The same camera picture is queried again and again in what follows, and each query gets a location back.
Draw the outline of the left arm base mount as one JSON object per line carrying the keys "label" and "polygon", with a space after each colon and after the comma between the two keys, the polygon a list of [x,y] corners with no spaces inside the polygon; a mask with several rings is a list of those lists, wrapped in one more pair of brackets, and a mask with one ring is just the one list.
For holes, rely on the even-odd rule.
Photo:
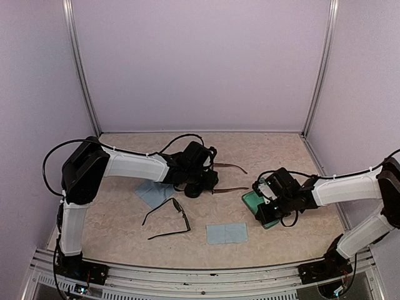
{"label": "left arm base mount", "polygon": [[55,273],[65,278],[75,279],[89,284],[105,285],[109,266],[83,259],[83,254],[65,256],[60,246],[56,246]]}

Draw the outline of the grey green glasses case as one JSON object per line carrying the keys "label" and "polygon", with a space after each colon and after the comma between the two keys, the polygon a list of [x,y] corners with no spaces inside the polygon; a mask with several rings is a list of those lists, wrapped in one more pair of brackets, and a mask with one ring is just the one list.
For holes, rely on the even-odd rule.
{"label": "grey green glasses case", "polygon": [[273,193],[271,188],[268,186],[266,180],[262,177],[259,181],[253,184],[256,191],[250,191],[242,196],[242,201],[246,207],[252,212],[257,221],[260,222],[264,229],[269,229],[279,223],[279,219],[272,219],[271,221],[265,221],[264,219],[259,220],[256,215],[259,211],[258,206],[260,204],[269,204],[275,200],[277,196]]}

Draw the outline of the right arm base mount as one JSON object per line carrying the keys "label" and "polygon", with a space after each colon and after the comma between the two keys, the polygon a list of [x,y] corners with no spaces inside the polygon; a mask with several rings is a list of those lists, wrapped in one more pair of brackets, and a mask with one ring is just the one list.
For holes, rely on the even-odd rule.
{"label": "right arm base mount", "polygon": [[322,260],[299,265],[298,271],[302,284],[325,281],[353,272],[350,260],[337,251],[337,245],[342,236],[343,234],[339,235],[331,243]]}

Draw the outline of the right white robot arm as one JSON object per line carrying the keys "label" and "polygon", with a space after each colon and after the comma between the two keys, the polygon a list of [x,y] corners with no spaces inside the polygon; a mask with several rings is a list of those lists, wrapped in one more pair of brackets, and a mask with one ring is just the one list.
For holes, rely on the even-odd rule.
{"label": "right white robot arm", "polygon": [[360,200],[378,200],[373,214],[345,232],[334,249],[320,263],[320,273],[331,278],[349,259],[372,243],[399,228],[399,162],[387,157],[376,167],[333,177],[308,175],[303,184],[285,168],[266,171],[252,184],[263,202],[255,218],[263,225],[280,221],[291,213],[303,213],[330,204]]}

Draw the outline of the brown frame sunglasses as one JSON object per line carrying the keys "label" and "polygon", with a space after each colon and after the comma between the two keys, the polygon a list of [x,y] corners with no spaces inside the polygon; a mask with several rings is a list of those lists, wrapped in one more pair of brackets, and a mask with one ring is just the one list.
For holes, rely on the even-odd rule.
{"label": "brown frame sunglasses", "polygon": [[220,182],[211,189],[212,194],[249,190],[249,187],[245,185],[248,172],[243,167],[237,164],[216,162],[211,170],[217,171],[220,179]]}

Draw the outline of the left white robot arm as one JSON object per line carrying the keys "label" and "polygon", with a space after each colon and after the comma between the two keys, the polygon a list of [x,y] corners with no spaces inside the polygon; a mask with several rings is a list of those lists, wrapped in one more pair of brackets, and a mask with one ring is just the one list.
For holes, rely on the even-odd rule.
{"label": "left white robot arm", "polygon": [[59,247],[65,256],[63,268],[74,278],[88,269],[82,253],[82,235],[86,211],[97,196],[104,178],[138,178],[155,183],[184,185],[189,198],[212,190],[218,183],[213,171],[217,150],[196,141],[174,154],[136,153],[105,145],[95,137],[81,141],[62,166],[63,212]]}

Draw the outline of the light blue cleaning cloth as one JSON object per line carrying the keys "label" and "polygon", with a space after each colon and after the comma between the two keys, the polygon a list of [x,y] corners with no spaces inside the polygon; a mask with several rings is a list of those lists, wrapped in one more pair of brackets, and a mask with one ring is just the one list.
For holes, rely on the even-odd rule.
{"label": "light blue cleaning cloth", "polygon": [[231,224],[210,224],[206,226],[207,243],[210,245],[248,242],[245,222]]}

